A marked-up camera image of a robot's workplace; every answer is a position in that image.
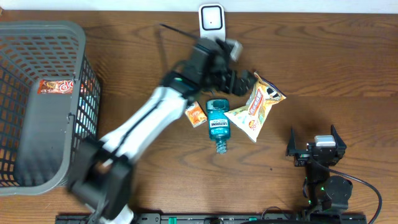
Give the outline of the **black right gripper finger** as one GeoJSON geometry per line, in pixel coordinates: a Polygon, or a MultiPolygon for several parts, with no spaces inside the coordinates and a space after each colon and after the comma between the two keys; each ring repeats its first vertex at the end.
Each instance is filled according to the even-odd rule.
{"type": "Polygon", "coordinates": [[[290,138],[286,147],[286,152],[285,155],[286,156],[298,156],[299,152],[296,148],[296,144],[295,144],[295,134],[294,134],[294,129],[291,128],[290,129],[290,138]]]}
{"type": "Polygon", "coordinates": [[[344,143],[344,141],[340,138],[333,124],[331,125],[331,135],[334,137],[336,142],[336,154],[338,156],[343,156],[345,154],[347,146],[344,143]]]}

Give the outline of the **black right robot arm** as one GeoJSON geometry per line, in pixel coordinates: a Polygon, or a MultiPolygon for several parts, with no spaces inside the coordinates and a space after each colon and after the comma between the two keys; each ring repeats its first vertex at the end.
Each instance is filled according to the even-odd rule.
{"type": "Polygon", "coordinates": [[[348,209],[353,184],[342,176],[331,175],[329,170],[343,158],[345,150],[346,144],[334,126],[331,134],[315,136],[305,149],[296,148],[295,134],[290,133],[286,155],[294,157],[294,166],[304,167],[306,172],[303,190],[310,204],[304,211],[306,217],[339,215],[348,209]]]}

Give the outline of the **small orange box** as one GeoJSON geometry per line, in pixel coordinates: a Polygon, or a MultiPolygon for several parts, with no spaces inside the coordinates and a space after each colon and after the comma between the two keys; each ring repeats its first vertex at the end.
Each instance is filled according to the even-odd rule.
{"type": "Polygon", "coordinates": [[[208,119],[207,115],[197,101],[187,107],[187,109],[185,110],[185,115],[194,128],[202,125],[208,119]]]}

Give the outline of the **orange snack bar wrapper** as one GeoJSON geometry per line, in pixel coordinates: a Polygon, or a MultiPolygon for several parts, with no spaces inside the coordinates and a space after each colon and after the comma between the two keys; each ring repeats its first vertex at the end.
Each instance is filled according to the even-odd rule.
{"type": "Polygon", "coordinates": [[[38,94],[72,94],[73,80],[41,80],[39,82],[38,94]]]}

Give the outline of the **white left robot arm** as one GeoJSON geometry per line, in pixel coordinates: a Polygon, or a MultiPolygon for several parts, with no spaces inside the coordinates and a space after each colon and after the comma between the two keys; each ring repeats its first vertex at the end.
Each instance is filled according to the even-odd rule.
{"type": "Polygon", "coordinates": [[[256,82],[230,69],[243,47],[237,40],[197,39],[189,59],[177,62],[148,101],[124,124],[99,140],[85,138],[70,166],[67,190],[92,209],[87,223],[131,223],[128,207],[136,162],[147,147],[202,91],[245,95],[256,82]]]}

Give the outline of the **blue Listerine mouthwash bottle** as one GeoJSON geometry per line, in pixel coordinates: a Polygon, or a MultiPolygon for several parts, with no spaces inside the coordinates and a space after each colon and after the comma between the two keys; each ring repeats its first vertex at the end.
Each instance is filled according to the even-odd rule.
{"type": "Polygon", "coordinates": [[[227,99],[213,99],[206,102],[209,138],[215,142],[216,153],[225,154],[227,141],[231,137],[230,122],[225,113],[229,111],[227,99]]]}

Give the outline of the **yellow wet wipes packet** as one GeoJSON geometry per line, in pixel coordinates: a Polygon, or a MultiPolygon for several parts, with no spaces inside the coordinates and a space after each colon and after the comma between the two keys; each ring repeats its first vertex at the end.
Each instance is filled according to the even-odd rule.
{"type": "Polygon", "coordinates": [[[224,115],[252,142],[263,127],[272,106],[286,99],[286,96],[271,82],[254,72],[257,78],[245,106],[225,112],[224,115]]]}

